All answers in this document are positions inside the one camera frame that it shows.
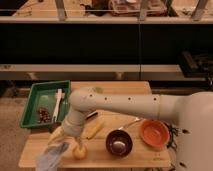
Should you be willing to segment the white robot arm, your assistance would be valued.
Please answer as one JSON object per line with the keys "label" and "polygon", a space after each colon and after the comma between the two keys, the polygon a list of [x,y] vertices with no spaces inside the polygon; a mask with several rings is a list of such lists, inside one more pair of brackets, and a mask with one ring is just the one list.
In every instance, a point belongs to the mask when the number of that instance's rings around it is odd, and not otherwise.
{"label": "white robot arm", "polygon": [[69,100],[70,109],[62,121],[68,136],[80,136],[86,116],[95,110],[160,120],[180,129],[176,171],[213,171],[213,92],[105,94],[82,87],[72,91]]}

